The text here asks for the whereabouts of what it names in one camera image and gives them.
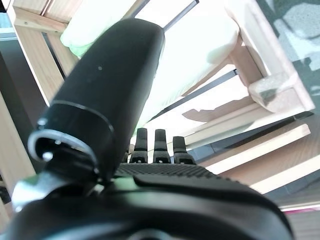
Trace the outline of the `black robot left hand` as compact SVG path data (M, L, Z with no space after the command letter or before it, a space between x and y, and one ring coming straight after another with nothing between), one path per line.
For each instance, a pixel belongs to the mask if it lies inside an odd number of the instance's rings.
M43 170L17 182L3 240L292 240L259 192L196 164L182 136L169 156L137 128L165 44L141 19L115 23L90 47L28 138Z

